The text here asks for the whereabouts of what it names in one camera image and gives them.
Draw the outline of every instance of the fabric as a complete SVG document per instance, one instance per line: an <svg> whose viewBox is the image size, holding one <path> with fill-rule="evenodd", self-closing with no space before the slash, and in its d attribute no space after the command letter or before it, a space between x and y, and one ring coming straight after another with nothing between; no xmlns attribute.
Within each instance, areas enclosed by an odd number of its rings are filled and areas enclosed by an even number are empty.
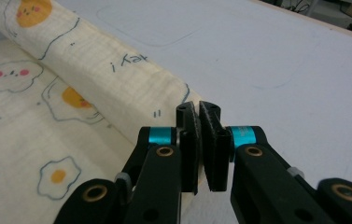
<svg viewBox="0 0 352 224"><path fill-rule="evenodd" d="M142 126L201 98L50 0L0 0L0 223L51 223L71 192L112 179Z"/></svg>

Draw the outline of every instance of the printed cloth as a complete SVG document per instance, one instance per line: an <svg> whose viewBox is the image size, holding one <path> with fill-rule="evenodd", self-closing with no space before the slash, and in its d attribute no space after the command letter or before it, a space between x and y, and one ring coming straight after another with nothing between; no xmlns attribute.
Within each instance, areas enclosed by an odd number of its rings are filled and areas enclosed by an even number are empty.
<svg viewBox="0 0 352 224"><path fill-rule="evenodd" d="M0 223L52 223L81 183L114 179L142 126L201 98L50 0L0 0Z"/></svg>

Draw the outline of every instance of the white surface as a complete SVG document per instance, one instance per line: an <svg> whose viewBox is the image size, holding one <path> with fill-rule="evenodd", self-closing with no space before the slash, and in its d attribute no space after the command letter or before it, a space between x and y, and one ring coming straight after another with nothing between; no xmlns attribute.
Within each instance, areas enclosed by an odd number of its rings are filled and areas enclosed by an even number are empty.
<svg viewBox="0 0 352 224"><path fill-rule="evenodd" d="M243 0L59 3L182 77L227 124L260 125L313 187L352 181L348 31ZM235 223L229 190L205 188L182 221Z"/></svg>

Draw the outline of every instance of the cloth fold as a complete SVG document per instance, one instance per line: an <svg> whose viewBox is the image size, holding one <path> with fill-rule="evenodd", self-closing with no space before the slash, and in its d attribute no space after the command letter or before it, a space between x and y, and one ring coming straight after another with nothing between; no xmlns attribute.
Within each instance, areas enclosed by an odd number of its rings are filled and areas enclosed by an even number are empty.
<svg viewBox="0 0 352 224"><path fill-rule="evenodd" d="M50 0L0 0L0 223L50 223L71 192L113 179L142 126L201 97Z"/></svg>

